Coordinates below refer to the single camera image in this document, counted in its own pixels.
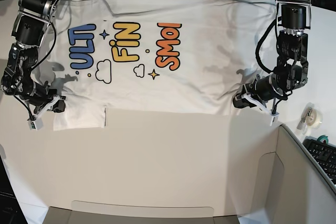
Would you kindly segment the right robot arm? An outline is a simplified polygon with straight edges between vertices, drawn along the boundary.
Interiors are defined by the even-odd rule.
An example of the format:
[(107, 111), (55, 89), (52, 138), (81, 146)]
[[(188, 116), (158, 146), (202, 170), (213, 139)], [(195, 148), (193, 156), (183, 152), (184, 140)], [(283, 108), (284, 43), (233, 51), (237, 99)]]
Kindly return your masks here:
[(65, 110), (65, 96), (59, 95), (48, 82), (40, 84), (31, 73), (41, 63), (39, 48), (47, 32), (55, 30), (53, 20), (60, 0), (19, 0), (8, 61), (1, 78), (1, 90), (19, 101), (28, 112), (28, 125), (32, 130), (43, 126), (42, 115), (47, 111)]

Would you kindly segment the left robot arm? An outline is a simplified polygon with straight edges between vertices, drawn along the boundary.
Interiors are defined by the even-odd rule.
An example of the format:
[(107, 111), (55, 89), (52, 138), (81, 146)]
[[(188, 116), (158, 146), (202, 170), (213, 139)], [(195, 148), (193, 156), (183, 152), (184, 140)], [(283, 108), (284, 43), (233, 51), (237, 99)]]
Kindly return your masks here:
[[(295, 89), (308, 81), (308, 34), (311, 28), (311, 0), (276, 0), (276, 17), (257, 43), (255, 57), (267, 76), (256, 75), (253, 82), (242, 86), (233, 97), (235, 108), (258, 107), (278, 119), (277, 106), (286, 101)], [(267, 68), (261, 60), (260, 49), (271, 30), (276, 33), (276, 66)]]

